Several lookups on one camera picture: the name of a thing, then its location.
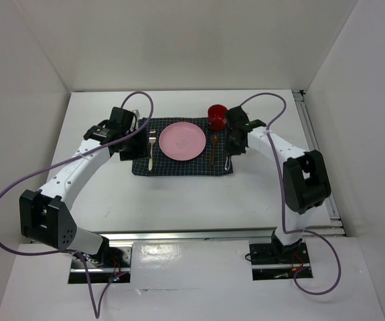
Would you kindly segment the dark checkered cloth napkin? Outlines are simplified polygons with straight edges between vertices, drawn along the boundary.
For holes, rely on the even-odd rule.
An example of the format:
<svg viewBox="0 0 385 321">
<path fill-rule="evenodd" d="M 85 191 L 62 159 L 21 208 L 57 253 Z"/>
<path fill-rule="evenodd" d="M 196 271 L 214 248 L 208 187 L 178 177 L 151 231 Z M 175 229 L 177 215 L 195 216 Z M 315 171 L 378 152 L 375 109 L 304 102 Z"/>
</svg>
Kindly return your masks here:
<svg viewBox="0 0 385 321">
<path fill-rule="evenodd" d="M 205 147 L 200 153 L 187 160 L 171 158 L 163 152 L 159 143 L 162 132 L 172 124 L 185 122 L 197 126 L 206 137 Z M 147 131 L 156 132 L 157 142 L 153 145 L 153 169 L 148 169 L 149 159 L 139 158 L 133 161 L 132 173 L 142 177 L 167 177 L 167 176 L 210 176 L 221 177 L 233 173 L 233 169 L 226 168 L 226 153 L 224 145 L 226 142 L 226 130 L 212 131 L 208 126 L 207 118 L 153 118 L 150 120 Z M 212 146 L 211 136 L 218 135 L 218 142 Z"/>
</svg>

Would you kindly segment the pink plate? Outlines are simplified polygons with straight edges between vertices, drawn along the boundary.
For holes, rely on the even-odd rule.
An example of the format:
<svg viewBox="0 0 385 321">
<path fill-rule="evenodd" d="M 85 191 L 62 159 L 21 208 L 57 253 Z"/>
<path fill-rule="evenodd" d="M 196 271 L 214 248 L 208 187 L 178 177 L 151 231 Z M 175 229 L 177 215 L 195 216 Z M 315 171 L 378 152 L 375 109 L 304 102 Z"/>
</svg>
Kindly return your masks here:
<svg viewBox="0 0 385 321">
<path fill-rule="evenodd" d="M 163 129 L 159 136 L 162 153 L 175 161 L 190 161 L 204 151 L 206 135 L 197 125 L 176 122 Z"/>
</svg>

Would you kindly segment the red mug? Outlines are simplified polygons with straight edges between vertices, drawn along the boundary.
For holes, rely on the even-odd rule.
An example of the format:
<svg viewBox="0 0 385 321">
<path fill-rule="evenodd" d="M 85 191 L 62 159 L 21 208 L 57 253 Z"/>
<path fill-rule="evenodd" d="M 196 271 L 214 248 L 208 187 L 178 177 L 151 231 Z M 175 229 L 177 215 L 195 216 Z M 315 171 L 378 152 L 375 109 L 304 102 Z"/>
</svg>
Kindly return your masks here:
<svg viewBox="0 0 385 321">
<path fill-rule="evenodd" d="M 213 131 L 222 131 L 226 129 L 227 107 L 221 104 L 214 104 L 208 108 L 208 127 Z"/>
</svg>

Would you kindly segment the silver fork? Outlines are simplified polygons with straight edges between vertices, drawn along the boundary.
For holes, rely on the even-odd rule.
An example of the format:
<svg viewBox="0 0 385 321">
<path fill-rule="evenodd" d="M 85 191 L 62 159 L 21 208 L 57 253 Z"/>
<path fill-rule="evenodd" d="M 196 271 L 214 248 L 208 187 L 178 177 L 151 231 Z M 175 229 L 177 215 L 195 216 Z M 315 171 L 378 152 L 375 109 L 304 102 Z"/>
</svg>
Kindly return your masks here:
<svg viewBox="0 0 385 321">
<path fill-rule="evenodd" d="M 148 171 L 153 170 L 153 146 L 156 143 L 157 140 L 157 134 L 156 130 L 151 130 L 149 132 L 149 162 L 148 162 Z"/>
</svg>

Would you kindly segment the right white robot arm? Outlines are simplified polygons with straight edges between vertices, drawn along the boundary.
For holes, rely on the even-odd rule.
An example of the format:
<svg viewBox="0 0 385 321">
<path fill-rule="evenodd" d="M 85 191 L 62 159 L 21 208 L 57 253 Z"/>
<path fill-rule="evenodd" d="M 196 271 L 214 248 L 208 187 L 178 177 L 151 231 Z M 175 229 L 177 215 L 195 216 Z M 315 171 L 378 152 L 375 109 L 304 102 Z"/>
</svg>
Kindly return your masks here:
<svg viewBox="0 0 385 321">
<path fill-rule="evenodd" d="M 274 161 L 282 193 L 280 225 L 271 235 L 269 248 L 251 258 L 281 263 L 297 251 L 316 208 L 331 194 L 323 155 L 294 146 L 260 120 L 227 121 L 228 156 L 241 155 L 247 148 Z"/>
</svg>

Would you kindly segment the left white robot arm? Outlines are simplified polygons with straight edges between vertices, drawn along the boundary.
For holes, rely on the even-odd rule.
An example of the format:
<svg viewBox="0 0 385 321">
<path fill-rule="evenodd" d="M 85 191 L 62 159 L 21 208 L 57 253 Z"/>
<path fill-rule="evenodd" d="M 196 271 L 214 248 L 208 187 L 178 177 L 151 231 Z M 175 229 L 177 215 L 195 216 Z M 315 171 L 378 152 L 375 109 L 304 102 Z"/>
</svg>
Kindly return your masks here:
<svg viewBox="0 0 385 321">
<path fill-rule="evenodd" d="M 114 154 L 129 161 L 146 156 L 147 135 L 140 130 L 136 114 L 104 120 L 91 127 L 66 164 L 36 191 L 26 190 L 19 198 L 21 234 L 59 251 L 78 251 L 94 266 L 112 266 L 122 252 L 109 240 L 80 228 L 72 206 L 95 172 Z"/>
</svg>

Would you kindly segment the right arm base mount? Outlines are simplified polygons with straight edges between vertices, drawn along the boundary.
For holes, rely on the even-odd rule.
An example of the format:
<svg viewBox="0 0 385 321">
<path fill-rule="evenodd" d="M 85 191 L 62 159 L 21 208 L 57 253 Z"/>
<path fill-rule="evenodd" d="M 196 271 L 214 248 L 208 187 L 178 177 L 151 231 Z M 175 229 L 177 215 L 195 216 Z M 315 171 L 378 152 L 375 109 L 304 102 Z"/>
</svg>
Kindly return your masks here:
<svg viewBox="0 0 385 321">
<path fill-rule="evenodd" d="M 251 243 L 244 256 L 251 264 L 252 280 L 289 280 L 313 278 L 307 245 L 301 242 L 296 249 L 277 255 L 269 243 Z"/>
</svg>

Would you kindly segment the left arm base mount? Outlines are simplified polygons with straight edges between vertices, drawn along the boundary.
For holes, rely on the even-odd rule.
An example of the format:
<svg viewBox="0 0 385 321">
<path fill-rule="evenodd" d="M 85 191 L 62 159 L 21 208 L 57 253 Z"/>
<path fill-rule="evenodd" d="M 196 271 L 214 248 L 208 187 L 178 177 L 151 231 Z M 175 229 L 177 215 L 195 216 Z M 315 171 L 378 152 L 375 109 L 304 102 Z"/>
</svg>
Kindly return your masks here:
<svg viewBox="0 0 385 321">
<path fill-rule="evenodd" d="M 92 259 L 88 254 L 83 254 L 84 263 L 77 256 L 72 257 L 70 264 L 68 283 L 86 284 L 87 277 L 85 267 L 88 268 L 91 284 L 107 284 L 113 281 L 115 284 L 126 284 L 131 280 L 131 262 L 133 245 L 121 243 L 115 247 L 115 255 L 108 260 L 108 263 L 101 263 Z"/>
</svg>

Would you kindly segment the silver table knife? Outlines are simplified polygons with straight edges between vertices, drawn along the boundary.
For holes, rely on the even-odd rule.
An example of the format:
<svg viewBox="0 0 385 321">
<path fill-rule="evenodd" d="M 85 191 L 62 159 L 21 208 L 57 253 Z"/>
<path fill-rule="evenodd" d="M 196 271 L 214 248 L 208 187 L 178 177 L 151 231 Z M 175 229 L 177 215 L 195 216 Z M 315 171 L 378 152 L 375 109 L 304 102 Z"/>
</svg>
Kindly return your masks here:
<svg viewBox="0 0 385 321">
<path fill-rule="evenodd" d="M 226 171 L 229 171 L 230 168 L 231 168 L 231 156 L 228 155 L 228 156 L 226 157 L 226 162 L 225 162 L 225 165 L 224 165 L 224 169 L 225 169 Z"/>
</svg>

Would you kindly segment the brown wooden spoon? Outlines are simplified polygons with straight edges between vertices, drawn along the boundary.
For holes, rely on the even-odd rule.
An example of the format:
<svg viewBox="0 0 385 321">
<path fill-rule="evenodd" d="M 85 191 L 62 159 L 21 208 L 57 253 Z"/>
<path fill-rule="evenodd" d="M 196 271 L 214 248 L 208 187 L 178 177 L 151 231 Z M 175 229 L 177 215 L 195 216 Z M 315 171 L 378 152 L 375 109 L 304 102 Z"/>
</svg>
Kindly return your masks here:
<svg viewBox="0 0 385 321">
<path fill-rule="evenodd" d="M 212 144 L 212 153 L 211 153 L 211 166 L 213 167 L 216 162 L 216 147 L 219 141 L 219 134 L 217 132 L 213 133 L 210 138 Z"/>
</svg>

